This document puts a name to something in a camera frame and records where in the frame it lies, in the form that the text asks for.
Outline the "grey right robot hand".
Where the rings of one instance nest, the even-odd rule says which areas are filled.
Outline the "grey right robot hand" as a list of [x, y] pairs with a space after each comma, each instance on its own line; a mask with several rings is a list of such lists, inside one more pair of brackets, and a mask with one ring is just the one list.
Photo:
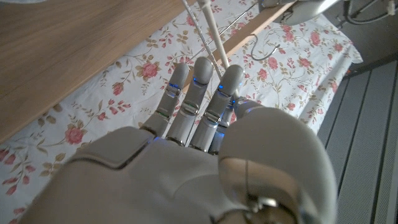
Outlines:
[[177, 65], [154, 114], [80, 149], [21, 223], [334, 223], [335, 174], [317, 135], [288, 113], [236, 92], [229, 66], [200, 121], [213, 73], [200, 57]]

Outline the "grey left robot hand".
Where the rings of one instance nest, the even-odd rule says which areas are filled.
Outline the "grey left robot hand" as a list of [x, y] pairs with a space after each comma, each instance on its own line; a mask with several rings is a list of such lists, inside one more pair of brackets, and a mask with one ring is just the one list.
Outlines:
[[292, 3], [275, 22], [294, 26], [319, 16], [338, 1], [339, 0], [258, 0], [258, 3], [260, 11]]

